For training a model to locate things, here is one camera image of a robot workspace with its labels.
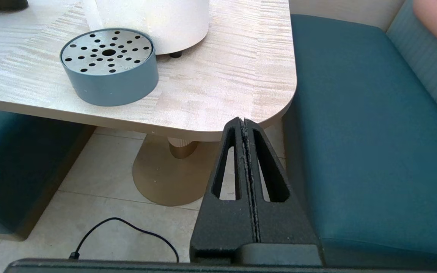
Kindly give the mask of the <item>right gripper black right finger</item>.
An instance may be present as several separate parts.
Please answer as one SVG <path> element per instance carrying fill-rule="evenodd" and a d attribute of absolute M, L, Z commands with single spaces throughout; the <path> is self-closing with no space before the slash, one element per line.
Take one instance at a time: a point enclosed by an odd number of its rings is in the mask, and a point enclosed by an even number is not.
<path fill-rule="evenodd" d="M 323 266 L 320 243 L 286 171 L 255 122 L 244 121 L 254 242 L 244 258 L 261 265 Z"/>

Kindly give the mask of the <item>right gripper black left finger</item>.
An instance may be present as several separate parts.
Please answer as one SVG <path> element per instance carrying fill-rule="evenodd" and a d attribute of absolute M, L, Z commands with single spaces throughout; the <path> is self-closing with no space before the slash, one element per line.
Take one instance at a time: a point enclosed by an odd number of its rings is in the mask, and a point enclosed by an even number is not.
<path fill-rule="evenodd" d="M 256 242 L 254 195 L 249 180 L 244 121 L 226 123 L 217 158 L 203 196 L 190 240 L 192 263 L 231 263 L 243 245 Z M 234 149 L 235 200 L 222 200 L 228 151 Z"/>

